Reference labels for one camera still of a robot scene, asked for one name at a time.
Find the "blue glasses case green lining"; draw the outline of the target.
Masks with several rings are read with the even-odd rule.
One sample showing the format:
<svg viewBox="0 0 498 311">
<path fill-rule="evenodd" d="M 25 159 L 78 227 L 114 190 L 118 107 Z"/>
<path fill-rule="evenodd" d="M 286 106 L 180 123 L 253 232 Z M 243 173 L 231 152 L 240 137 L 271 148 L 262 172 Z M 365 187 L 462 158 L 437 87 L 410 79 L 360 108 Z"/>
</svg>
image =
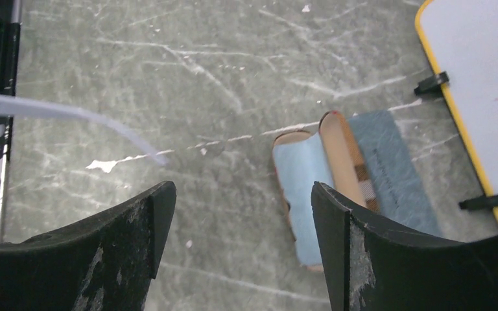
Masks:
<svg viewBox="0 0 498 311">
<path fill-rule="evenodd" d="M 351 117 L 348 122 L 370 174 L 380 214 L 422 233 L 442 237 L 392 114 L 375 111 Z"/>
</svg>

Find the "white frame sunglasses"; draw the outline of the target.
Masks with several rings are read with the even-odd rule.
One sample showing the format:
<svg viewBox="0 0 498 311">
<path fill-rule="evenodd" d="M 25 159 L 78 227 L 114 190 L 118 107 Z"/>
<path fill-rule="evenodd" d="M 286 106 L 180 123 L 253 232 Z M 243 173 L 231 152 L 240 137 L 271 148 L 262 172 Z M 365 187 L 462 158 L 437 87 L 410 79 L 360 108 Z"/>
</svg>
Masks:
<svg viewBox="0 0 498 311">
<path fill-rule="evenodd" d="M 34 100 L 31 98 L 0 95 L 0 117 L 33 117 L 55 119 L 83 119 L 107 126 L 131 141 L 142 152 L 159 165 L 166 165 L 167 159 L 132 129 L 104 115 L 76 107 Z M 0 137 L 4 136 L 5 126 L 0 124 Z"/>
</svg>

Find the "plaid glasses case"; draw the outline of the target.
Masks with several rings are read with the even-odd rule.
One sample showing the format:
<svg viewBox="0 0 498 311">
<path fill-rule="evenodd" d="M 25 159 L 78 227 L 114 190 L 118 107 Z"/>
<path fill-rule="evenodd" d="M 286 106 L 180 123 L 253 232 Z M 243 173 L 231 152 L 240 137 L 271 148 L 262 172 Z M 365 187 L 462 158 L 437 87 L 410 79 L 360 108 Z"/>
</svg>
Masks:
<svg viewBox="0 0 498 311">
<path fill-rule="evenodd" d="M 315 133 L 294 130 L 280 134 L 273 142 L 272 161 L 296 257 L 308 270 L 322 271 L 311 205 L 314 183 L 325 183 L 363 207 L 380 211 L 349 122 L 340 112 L 329 111 Z"/>
</svg>

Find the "light blue cloth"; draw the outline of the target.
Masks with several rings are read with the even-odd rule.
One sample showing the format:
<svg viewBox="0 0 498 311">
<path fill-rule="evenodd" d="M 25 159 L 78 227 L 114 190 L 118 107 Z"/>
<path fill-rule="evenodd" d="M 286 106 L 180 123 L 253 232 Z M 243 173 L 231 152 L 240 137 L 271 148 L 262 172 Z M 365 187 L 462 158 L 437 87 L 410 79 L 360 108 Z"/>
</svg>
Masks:
<svg viewBox="0 0 498 311">
<path fill-rule="evenodd" d="M 274 141 L 272 160 L 296 257 L 307 269 L 322 271 L 311 192 L 315 181 L 332 185 L 333 178 L 321 137 L 304 130 L 283 133 Z"/>
</svg>

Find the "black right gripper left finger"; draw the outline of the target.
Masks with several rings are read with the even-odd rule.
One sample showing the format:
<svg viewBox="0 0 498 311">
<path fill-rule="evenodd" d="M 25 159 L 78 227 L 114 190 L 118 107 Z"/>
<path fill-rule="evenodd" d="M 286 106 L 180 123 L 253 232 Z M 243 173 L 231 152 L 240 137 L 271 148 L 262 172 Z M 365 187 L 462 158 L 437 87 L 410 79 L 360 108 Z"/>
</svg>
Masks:
<svg viewBox="0 0 498 311">
<path fill-rule="evenodd" d="M 161 182 L 21 243 L 0 243 L 0 310 L 143 310 L 176 205 Z"/>
</svg>

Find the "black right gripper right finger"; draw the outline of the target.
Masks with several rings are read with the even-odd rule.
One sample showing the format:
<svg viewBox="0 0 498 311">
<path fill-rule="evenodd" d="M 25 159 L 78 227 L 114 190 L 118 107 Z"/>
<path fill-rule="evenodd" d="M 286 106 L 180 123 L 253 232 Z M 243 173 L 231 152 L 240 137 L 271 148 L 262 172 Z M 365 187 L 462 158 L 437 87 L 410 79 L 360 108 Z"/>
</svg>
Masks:
<svg viewBox="0 0 498 311">
<path fill-rule="evenodd" d="M 498 310 L 498 235 L 457 242 L 311 192 L 332 310 Z"/>
</svg>

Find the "yellow framed whiteboard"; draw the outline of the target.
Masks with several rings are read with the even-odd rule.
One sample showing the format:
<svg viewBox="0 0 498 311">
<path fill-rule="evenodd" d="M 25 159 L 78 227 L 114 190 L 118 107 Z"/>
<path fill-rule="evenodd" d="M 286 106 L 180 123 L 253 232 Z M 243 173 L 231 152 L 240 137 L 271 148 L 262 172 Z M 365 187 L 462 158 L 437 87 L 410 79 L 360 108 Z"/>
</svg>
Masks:
<svg viewBox="0 0 498 311">
<path fill-rule="evenodd" d="M 415 27 L 486 196 L 498 195 L 498 1 L 426 1 Z M 498 207 L 493 209 L 498 222 Z"/>
</svg>

